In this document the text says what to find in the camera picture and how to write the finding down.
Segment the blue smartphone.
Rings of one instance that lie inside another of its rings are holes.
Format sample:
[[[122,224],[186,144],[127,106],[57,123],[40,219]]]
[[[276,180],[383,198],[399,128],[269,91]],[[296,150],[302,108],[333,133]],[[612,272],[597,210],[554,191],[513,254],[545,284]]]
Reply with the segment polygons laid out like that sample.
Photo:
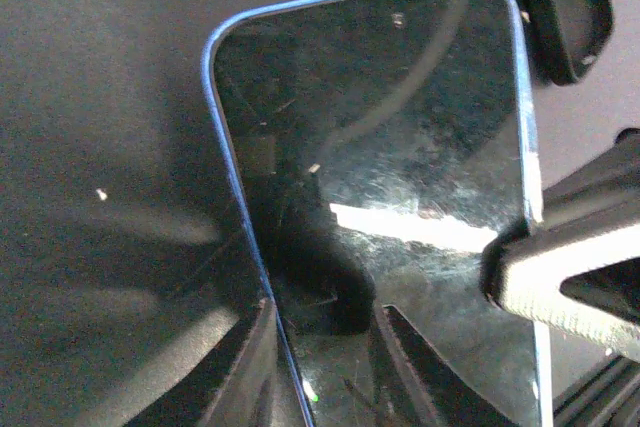
[[[485,295],[541,219],[516,0],[292,0],[222,22],[202,82],[303,426],[378,426],[395,306],[508,426],[553,422],[544,331]]]

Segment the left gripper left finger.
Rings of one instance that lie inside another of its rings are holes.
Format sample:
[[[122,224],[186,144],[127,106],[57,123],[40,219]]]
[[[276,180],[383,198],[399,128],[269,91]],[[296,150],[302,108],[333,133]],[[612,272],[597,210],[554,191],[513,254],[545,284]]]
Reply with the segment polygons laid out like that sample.
[[[239,310],[216,297],[170,304],[171,343],[154,359],[141,393],[171,373],[176,378],[149,400],[133,394],[125,426],[270,426],[278,357],[275,302],[262,297]]]

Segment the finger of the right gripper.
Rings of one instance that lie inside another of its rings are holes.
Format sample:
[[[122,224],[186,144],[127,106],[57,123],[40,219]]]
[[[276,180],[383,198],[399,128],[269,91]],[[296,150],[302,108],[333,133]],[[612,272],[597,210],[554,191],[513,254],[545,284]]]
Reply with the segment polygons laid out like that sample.
[[[622,130],[609,150],[543,192],[539,240],[562,242],[639,231],[639,131]]]
[[[499,308],[639,360],[639,315],[600,278],[639,259],[637,221],[572,221],[496,244],[485,295]]]

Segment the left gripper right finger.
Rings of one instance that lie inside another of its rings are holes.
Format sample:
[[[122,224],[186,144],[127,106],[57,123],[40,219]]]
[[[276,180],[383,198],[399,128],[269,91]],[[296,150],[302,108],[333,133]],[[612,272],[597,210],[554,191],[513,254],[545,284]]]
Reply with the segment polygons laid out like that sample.
[[[374,303],[369,330],[378,426],[508,426],[393,305]]]

